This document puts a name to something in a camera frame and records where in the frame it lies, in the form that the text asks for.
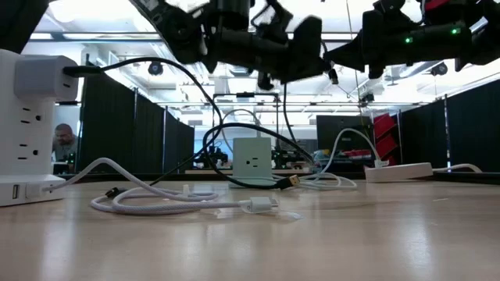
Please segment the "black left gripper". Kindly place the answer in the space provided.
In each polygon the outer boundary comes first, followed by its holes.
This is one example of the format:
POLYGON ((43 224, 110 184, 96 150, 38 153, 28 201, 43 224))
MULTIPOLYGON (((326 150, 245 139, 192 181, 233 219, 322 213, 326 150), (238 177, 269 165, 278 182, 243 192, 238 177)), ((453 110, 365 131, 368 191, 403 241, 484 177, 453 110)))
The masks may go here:
POLYGON ((307 16, 295 28, 293 38, 286 32, 293 15, 279 2, 268 1, 274 10, 269 23, 252 33, 248 25, 253 1, 211 1, 206 6, 206 56, 202 63, 212 72, 219 62, 258 71, 281 83, 318 76, 325 71, 320 57, 323 22, 307 16))

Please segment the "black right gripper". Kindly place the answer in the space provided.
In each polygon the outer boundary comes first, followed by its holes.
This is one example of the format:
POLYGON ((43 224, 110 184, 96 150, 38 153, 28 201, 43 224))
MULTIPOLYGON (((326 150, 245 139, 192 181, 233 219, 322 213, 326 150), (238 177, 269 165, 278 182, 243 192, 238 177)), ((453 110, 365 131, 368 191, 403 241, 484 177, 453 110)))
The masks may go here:
POLYGON ((324 59, 361 73, 365 63, 369 78, 375 79, 386 66, 450 59, 469 44, 471 1, 420 0, 419 22, 402 11, 403 5, 403 1, 375 2, 362 15, 362 33, 326 52, 324 59))

